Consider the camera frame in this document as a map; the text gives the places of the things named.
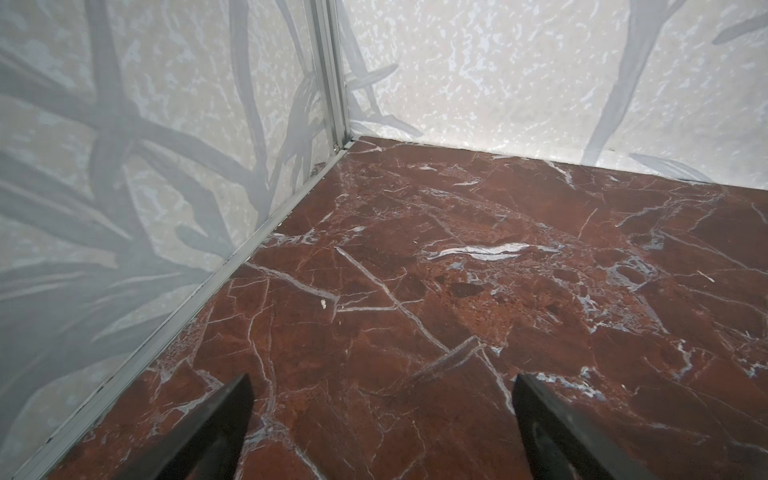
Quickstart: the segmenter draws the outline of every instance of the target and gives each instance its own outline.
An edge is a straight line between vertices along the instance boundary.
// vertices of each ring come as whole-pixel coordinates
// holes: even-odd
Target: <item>gray leaf pattern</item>
[[[643,154],[630,154],[630,157],[667,178],[688,180],[704,184],[713,183],[712,179],[707,175],[676,160]]]
[[[376,99],[376,93],[373,85],[387,78],[397,70],[398,65],[387,65],[375,71],[369,71],[366,66],[366,60],[360,51],[360,45],[355,38],[355,32],[352,30],[352,22],[349,20],[344,2],[337,2],[337,15],[339,16],[339,36],[341,37],[341,47],[349,65],[350,73],[345,77],[347,104],[349,107],[350,127],[358,134],[375,134],[367,128],[362,122],[387,125],[406,132],[411,137],[421,137],[422,132],[406,122],[399,120],[394,115],[383,114],[379,102]],[[360,103],[355,98],[353,91],[363,90],[371,105],[371,111],[363,111]]]
[[[634,91],[650,53],[654,50],[661,28],[686,1],[676,0],[667,6],[667,0],[629,0],[627,44],[621,56],[619,75],[603,107],[598,125],[584,149],[582,165],[597,164],[605,144],[616,133],[629,111]]]
[[[712,43],[714,45],[722,45],[723,43],[727,43],[731,40],[736,40],[742,35],[752,33],[753,31],[757,31],[765,27],[768,27],[768,12],[724,29],[719,33],[717,37],[715,37],[714,40],[712,40]]]
[[[223,260],[236,245],[220,200],[154,145],[241,186],[258,214],[257,224],[269,216],[281,172],[291,160],[295,159],[293,188],[309,178],[313,140],[325,127],[323,119],[310,114],[319,101],[316,77],[304,58],[291,11],[284,0],[275,3],[293,41],[303,80],[293,96],[282,147],[270,167],[265,127],[254,98],[253,83],[258,79],[250,65],[247,0],[229,0],[229,43],[232,75],[256,159],[253,169],[198,137],[139,114],[125,94],[105,0],[84,0],[97,92],[93,103],[0,48],[0,94],[77,122],[96,134],[88,159],[92,199],[0,151],[0,214],[53,237],[115,255],[113,266],[44,261],[0,272],[0,439],[42,386],[131,352],[167,315],[100,334],[107,326],[164,293],[200,285],[210,275],[155,252],[124,172],[131,155],[146,161],[189,204],[200,230],[171,226],[179,241]]]

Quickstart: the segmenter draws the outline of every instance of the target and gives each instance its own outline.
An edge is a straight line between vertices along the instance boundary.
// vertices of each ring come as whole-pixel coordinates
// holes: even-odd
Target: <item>marble floor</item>
[[[768,191],[364,137],[49,478],[247,372],[242,478],[529,478],[538,375],[659,478],[768,472]]]

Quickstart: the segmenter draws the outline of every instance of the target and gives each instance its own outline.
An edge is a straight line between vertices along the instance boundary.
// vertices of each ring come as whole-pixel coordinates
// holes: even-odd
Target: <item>floor trim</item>
[[[230,275],[269,235],[278,227],[291,210],[313,189],[317,182],[333,168],[337,161],[352,146],[354,141],[347,142],[327,165],[315,176],[310,178],[294,195],[292,195],[264,224],[259,227],[246,242],[238,248],[224,265],[214,272],[197,290],[179,306],[154,333],[142,343],[136,351],[123,363],[120,369],[94,391],[83,404],[65,420],[51,435],[46,443],[38,449],[11,476],[12,480],[38,480],[45,477],[66,455],[80,438],[109,411],[123,391],[157,358],[166,346],[176,338],[176,335],[192,320],[197,312],[205,305],[211,295],[229,279]]]

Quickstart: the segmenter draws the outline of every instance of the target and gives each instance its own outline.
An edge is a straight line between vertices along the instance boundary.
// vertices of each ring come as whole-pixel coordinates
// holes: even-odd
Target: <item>white wall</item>
[[[0,477],[331,155],[303,6],[0,3]]]
[[[343,0],[359,134],[768,188],[764,0]]]

